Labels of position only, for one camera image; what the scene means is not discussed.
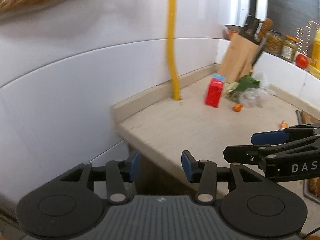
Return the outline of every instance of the blue lid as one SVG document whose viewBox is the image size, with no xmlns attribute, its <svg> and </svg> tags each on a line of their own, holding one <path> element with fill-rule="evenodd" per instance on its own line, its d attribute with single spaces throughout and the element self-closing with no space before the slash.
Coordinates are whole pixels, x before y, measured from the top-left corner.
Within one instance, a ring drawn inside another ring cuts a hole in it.
<svg viewBox="0 0 320 240">
<path fill-rule="evenodd" d="M 219 75 L 217 73 L 212 74 L 212 78 L 218 79 L 221 82 L 225 82 L 226 81 L 226 77 L 225 76 Z"/>
</svg>

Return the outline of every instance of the clear plastic bag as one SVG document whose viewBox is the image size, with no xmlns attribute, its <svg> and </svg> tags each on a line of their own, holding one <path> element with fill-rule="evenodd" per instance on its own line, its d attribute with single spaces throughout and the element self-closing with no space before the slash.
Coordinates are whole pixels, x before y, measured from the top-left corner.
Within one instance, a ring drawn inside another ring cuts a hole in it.
<svg viewBox="0 0 320 240">
<path fill-rule="evenodd" d="M 238 101 L 245 107 L 262 107 L 263 103 L 268 99 L 269 95 L 274 95 L 274 92 L 269 89 L 269 82 L 264 73 L 254 73 L 252 77 L 260 81 L 259 88 L 249 88 L 242 93 L 238 93 Z"/>
</svg>

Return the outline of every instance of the red carton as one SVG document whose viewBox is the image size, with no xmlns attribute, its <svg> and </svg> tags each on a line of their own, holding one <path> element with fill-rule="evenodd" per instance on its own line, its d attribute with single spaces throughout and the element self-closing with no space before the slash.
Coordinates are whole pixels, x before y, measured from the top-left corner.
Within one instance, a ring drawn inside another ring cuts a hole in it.
<svg viewBox="0 0 320 240">
<path fill-rule="evenodd" d="M 205 104 L 209 106 L 218 107 L 219 101 L 222 95 L 222 89 L 223 89 L 223 82 L 216 78 L 212 78 L 209 84 L 209 89 L 208 89 L 207 97 L 205 99 Z"/>
</svg>

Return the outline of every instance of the small orange fruit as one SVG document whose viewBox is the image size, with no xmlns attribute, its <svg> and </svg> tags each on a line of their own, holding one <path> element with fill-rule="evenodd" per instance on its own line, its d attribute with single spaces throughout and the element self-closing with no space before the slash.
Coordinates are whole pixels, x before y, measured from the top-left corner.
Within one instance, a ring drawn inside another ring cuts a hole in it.
<svg viewBox="0 0 320 240">
<path fill-rule="evenodd" d="M 282 121 L 280 125 L 280 129 L 285 129 L 285 128 L 289 128 L 289 125 L 285 121 Z"/>
<path fill-rule="evenodd" d="M 235 104 L 235 105 L 233 106 L 233 111 L 235 111 L 235 112 L 240 112 L 241 109 L 242 109 L 242 107 L 243 107 L 243 105 L 241 105 L 241 104 Z"/>
</svg>

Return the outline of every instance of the green vegetable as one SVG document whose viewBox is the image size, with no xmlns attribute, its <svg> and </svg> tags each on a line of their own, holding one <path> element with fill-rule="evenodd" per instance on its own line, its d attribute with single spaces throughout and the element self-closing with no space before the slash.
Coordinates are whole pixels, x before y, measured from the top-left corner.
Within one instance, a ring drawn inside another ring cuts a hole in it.
<svg viewBox="0 0 320 240">
<path fill-rule="evenodd" d="M 259 88 L 260 81 L 255 80 L 251 74 L 246 75 L 239 79 L 239 85 L 235 90 L 231 92 L 231 94 L 241 93 L 246 91 L 248 88 Z"/>
<path fill-rule="evenodd" d="M 233 82 L 233 83 L 227 85 L 226 95 L 229 96 L 233 92 L 233 90 L 235 90 L 237 88 L 238 85 L 239 85 L 238 82 Z"/>
</svg>

